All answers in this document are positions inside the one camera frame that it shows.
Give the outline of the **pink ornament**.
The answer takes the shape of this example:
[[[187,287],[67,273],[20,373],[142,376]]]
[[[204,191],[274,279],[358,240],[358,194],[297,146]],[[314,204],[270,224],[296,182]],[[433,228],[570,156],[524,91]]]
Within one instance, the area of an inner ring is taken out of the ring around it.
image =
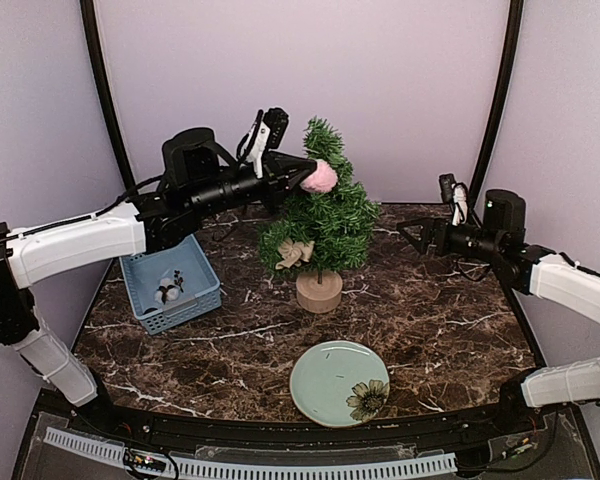
[[[316,170],[304,179],[300,186],[309,193],[329,193],[338,183],[337,172],[322,159],[316,160]]]

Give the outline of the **small green christmas tree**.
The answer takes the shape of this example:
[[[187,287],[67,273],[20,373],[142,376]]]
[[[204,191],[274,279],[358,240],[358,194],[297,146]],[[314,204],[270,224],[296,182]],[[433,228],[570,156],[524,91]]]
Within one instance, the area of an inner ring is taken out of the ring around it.
[[[364,265],[379,205],[372,202],[363,185],[354,179],[354,168],[345,156],[341,134],[325,119],[308,122],[304,149],[312,160],[327,161],[337,172],[338,183],[324,194],[309,193],[301,186],[288,198],[281,216],[260,232],[259,254],[264,266],[276,276],[295,278],[301,308],[327,313],[340,304],[343,280],[340,273]],[[281,260],[278,247],[286,239],[314,241],[309,263],[276,270]]]

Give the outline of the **tan wooden ornaments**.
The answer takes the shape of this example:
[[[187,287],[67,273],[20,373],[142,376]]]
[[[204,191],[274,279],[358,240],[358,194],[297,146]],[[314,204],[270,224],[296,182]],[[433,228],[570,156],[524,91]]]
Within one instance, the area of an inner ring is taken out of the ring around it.
[[[286,238],[278,247],[281,260],[276,263],[275,269],[290,269],[299,267],[303,263],[309,263],[313,256],[314,246],[314,241],[301,242]]]

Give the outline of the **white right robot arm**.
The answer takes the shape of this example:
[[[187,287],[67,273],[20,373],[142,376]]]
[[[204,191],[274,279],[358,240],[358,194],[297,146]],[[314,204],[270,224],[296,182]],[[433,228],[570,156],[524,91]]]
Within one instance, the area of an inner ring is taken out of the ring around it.
[[[600,274],[564,253],[525,242],[526,203],[516,193],[491,189],[485,195],[483,220],[470,224],[456,209],[449,219],[424,217],[400,222],[400,234],[421,254],[454,254],[488,264],[505,286],[549,300],[600,325]],[[568,402],[600,402],[600,356],[557,367],[543,367],[510,381],[507,397],[490,413],[501,434],[514,432],[529,408]]]

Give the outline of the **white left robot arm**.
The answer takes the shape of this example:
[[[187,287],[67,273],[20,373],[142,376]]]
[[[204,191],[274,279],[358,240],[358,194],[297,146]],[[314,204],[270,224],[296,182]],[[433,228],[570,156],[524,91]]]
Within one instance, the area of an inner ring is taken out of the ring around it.
[[[152,254],[178,245],[203,219],[262,202],[273,210],[318,167],[284,154],[278,128],[256,127],[233,157],[211,129],[183,131],[162,147],[159,188],[130,188],[109,207],[29,229],[0,223],[0,345],[12,347],[74,406],[100,436],[121,427],[94,374],[47,326],[31,287],[48,277],[114,257]]]

